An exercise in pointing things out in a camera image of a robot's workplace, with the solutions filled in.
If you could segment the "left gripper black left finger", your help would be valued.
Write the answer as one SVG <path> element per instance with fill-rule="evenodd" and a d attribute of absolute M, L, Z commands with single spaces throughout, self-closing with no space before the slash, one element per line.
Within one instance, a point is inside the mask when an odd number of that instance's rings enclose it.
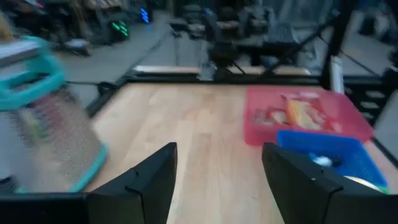
<path fill-rule="evenodd" d="M 86 197 L 88 223 L 166 223 L 175 189 L 177 144 L 158 151 Z"/>

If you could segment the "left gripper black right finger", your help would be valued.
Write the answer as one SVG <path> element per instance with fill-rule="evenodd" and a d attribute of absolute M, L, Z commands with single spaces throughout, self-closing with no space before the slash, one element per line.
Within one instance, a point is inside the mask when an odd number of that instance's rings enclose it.
<path fill-rule="evenodd" d="M 342 176 L 270 142 L 263 144 L 262 164 L 285 223 L 326 222 L 332 196 L 344 189 Z"/>

